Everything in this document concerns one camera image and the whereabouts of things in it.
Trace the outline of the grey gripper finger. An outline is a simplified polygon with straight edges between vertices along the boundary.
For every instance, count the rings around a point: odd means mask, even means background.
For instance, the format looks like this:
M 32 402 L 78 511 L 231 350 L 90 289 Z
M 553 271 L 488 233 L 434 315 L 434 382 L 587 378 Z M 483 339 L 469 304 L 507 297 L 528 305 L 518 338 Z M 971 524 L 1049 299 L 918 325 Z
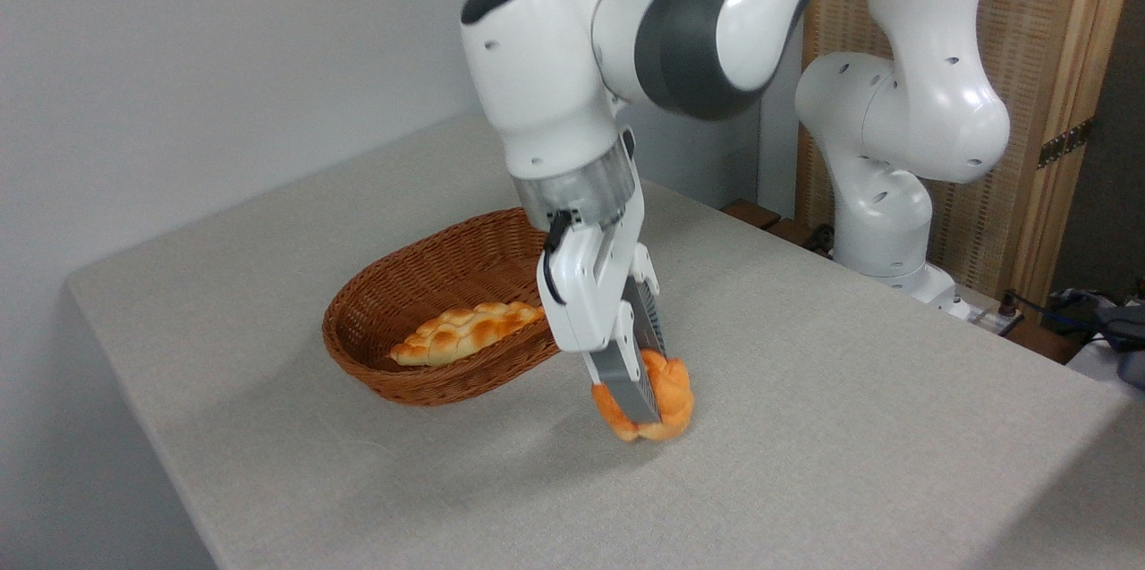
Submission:
M 633 423 L 662 422 L 648 370 L 640 357 L 642 347 L 663 350 L 658 330 L 635 330 L 621 335 L 614 332 L 605 349 L 584 353 L 589 374 L 597 383 L 605 383 L 621 411 Z
M 660 284 L 646 245 L 637 242 L 625 282 L 625 300 L 633 310 L 633 334 L 637 350 L 666 355 L 666 346 L 656 304 Z

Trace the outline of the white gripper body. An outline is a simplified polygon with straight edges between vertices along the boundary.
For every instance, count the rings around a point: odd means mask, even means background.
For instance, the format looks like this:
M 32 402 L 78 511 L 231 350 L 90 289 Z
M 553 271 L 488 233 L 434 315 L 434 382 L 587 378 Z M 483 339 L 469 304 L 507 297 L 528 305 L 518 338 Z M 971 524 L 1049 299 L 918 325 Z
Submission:
M 540 253 L 540 302 L 560 350 L 597 353 L 610 341 L 643 220 L 643 193 L 633 193 L 616 224 L 569 225 Z

